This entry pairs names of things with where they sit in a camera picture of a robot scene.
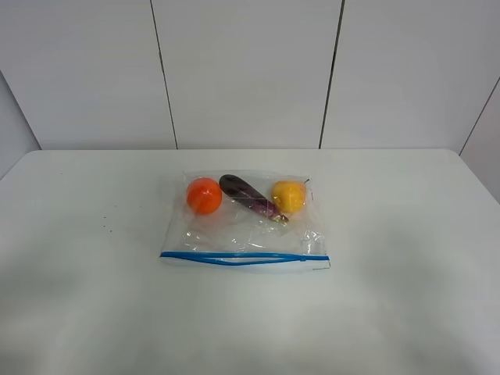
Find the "clear blue-zip plastic bag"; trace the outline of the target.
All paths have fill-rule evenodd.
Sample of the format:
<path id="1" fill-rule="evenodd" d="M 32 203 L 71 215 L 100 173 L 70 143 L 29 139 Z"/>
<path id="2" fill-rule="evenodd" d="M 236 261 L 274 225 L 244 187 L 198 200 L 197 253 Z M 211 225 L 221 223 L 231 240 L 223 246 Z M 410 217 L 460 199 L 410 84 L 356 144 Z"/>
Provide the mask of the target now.
<path id="1" fill-rule="evenodd" d="M 186 203 L 188 185 L 199 177 L 209 177 L 219 183 L 225 174 L 245 180 L 271 202 L 271 188 L 276 182 L 305 181 L 305 207 L 294 214 L 282 212 L 289 219 L 283 225 L 254 213 L 222 192 L 222 203 L 214 213 L 193 213 Z M 330 257 L 312 186 L 309 176 L 261 170 L 185 173 L 176 186 L 172 216 L 159 257 L 181 265 L 247 270 L 327 270 Z"/>

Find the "purple eggplant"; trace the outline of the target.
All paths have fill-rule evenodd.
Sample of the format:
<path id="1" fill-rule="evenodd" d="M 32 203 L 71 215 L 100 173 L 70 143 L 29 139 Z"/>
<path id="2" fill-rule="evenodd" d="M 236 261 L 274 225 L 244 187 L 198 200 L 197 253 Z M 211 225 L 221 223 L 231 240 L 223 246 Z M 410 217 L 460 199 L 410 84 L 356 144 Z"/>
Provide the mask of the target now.
<path id="1" fill-rule="evenodd" d="M 233 174 L 219 179 L 221 191 L 230 199 L 273 222 L 286 225 L 289 219 L 263 194 L 245 180 Z"/>

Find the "yellow pear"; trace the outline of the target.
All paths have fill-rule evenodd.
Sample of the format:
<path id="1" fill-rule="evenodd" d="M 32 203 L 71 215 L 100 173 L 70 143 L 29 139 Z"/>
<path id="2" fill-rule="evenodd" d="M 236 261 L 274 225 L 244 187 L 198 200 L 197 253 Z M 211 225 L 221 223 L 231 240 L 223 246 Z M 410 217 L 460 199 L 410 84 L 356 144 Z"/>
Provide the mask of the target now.
<path id="1" fill-rule="evenodd" d="M 280 180 L 271 188 L 273 204 L 283 213 L 298 213 L 305 207 L 307 187 L 305 181 Z"/>

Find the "orange fruit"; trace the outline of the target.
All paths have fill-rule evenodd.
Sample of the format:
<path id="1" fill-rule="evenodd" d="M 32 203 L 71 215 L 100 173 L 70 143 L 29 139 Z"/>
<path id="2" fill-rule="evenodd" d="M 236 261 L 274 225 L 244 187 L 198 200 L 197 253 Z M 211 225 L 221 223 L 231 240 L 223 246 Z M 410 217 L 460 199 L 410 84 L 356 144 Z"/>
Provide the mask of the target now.
<path id="1" fill-rule="evenodd" d="M 186 190 L 186 203 L 197 215 L 214 213 L 223 200 L 219 184 L 212 178 L 199 177 L 193 180 Z"/>

